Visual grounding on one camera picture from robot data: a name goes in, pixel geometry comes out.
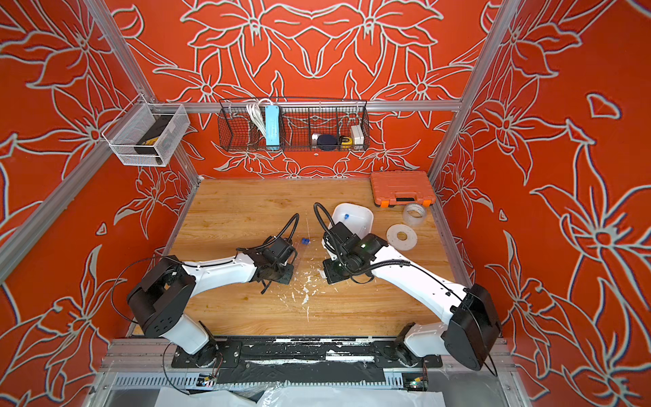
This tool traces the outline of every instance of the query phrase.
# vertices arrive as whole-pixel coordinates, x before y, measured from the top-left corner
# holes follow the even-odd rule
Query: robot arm
[[[145,337],[169,339],[193,355],[199,367],[211,364],[217,355],[217,343],[205,326],[184,313],[188,300],[201,292],[233,283],[260,281],[264,285],[262,294],[272,281],[289,284],[296,259],[292,236],[298,218],[295,214],[278,236],[270,236],[262,245],[251,249],[238,249],[241,253],[233,257],[204,262],[163,257],[127,296]],[[290,236],[281,237],[292,222]]]
[[[332,227],[326,227],[319,210]],[[395,343],[403,363],[412,365],[414,356],[451,355],[469,369],[481,369],[502,331],[485,288],[478,284],[466,288],[433,274],[375,234],[360,239],[342,222],[335,224],[321,204],[314,204],[314,212],[325,230],[324,247],[331,254],[324,260],[329,284],[361,274],[378,277],[400,287],[441,319],[437,324],[410,324],[403,329]]]

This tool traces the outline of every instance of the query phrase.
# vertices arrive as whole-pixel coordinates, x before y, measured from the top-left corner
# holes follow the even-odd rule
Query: white bin
[[[112,137],[104,137],[111,146],[111,150],[124,165],[167,166],[190,125],[185,107],[183,105],[178,107],[172,120],[154,143],[154,154],[138,154],[135,148],[138,147],[137,143],[140,138],[154,125],[156,119],[146,104],[139,104],[133,108],[136,109],[135,113],[130,116],[129,121],[120,131]]]
[[[335,224],[342,222],[348,230],[356,234],[360,239],[370,233],[373,227],[373,212],[370,209],[350,203],[342,203],[337,205],[335,211],[332,213],[332,220]],[[326,249],[326,242],[321,239],[321,245],[330,255],[330,258],[335,260],[337,256]]]

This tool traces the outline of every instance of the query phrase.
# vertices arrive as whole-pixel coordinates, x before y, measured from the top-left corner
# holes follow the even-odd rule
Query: clear tape roll
[[[407,238],[401,240],[398,237],[398,233],[404,233]],[[416,235],[416,232],[414,232],[411,227],[399,223],[398,225],[393,225],[387,230],[387,241],[397,250],[411,250],[416,246],[416,243],[418,243],[418,235]]]
[[[402,210],[402,220],[405,224],[409,226],[420,226],[425,223],[425,216],[427,215],[427,209],[422,205],[417,203],[411,203],[405,205]]]

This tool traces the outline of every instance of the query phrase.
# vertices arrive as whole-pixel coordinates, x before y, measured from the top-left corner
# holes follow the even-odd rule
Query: blue object
[[[276,105],[264,107],[264,125],[267,132],[267,147],[277,150],[281,143],[280,131],[278,129],[279,109]]]

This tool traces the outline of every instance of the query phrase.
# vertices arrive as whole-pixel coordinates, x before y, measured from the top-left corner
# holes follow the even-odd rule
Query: white wire basket
[[[136,104],[133,108],[135,109],[134,114],[130,115],[128,122],[121,126],[119,131],[111,132],[109,135],[104,134],[104,139],[124,165],[167,166],[181,142],[181,137],[190,125],[185,107],[179,105],[156,142],[152,146],[145,147],[150,154],[143,154],[143,146],[138,145],[138,142],[154,125],[157,118],[154,117],[147,104]]]

